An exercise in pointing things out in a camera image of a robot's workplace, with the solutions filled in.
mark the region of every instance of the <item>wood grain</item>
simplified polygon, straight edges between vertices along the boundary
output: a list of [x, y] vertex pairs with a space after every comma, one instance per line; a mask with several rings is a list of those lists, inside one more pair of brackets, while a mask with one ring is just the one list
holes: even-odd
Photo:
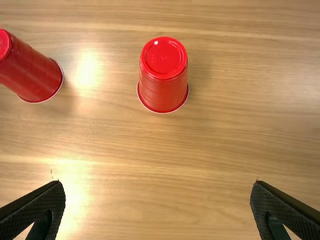
[[[65, 73], [43, 104], [0, 86], [0, 206], [59, 179], [57, 240], [257, 240], [256, 179], [320, 209], [319, 1], [2, 0], [0, 21]], [[136, 94], [157, 36], [189, 59], [165, 115]]]

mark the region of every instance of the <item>upside-down cup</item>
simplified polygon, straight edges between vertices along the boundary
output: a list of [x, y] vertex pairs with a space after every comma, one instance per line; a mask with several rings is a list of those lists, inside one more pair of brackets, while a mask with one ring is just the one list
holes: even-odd
[[28, 103], [42, 103], [57, 94], [63, 80], [54, 60], [0, 29], [0, 84]]
[[188, 56], [176, 39], [163, 36], [149, 41], [140, 56], [137, 94], [155, 113], [171, 113], [187, 100]]

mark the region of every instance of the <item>red plastic cup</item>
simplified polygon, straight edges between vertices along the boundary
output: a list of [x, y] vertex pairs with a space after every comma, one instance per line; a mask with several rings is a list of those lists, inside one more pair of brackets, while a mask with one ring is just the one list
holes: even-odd
[[0, 29], [0, 84], [28, 103], [42, 103], [57, 94], [63, 80], [54, 60]]
[[171, 113], [186, 102], [188, 56], [179, 41], [162, 36], [143, 47], [137, 94], [141, 103], [155, 113]]

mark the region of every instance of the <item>plastic cup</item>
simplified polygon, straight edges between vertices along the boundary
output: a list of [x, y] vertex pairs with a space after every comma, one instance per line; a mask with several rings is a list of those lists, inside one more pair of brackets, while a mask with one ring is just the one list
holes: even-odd
[[149, 41], [140, 56], [137, 94], [155, 113], [171, 113], [187, 100], [188, 56], [176, 39], [162, 36]]
[[28, 103], [42, 103], [57, 94], [63, 80], [54, 60], [0, 29], [0, 84]]

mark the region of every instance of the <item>table surface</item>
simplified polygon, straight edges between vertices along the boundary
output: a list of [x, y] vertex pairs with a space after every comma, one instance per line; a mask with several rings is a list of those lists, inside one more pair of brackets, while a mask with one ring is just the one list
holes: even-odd
[[[65, 83], [42, 104], [0, 86], [0, 206], [59, 179], [57, 240], [257, 240], [257, 179], [320, 209], [320, 1], [131, 2], [1, 1]], [[136, 93], [158, 36], [188, 53], [170, 114]]]

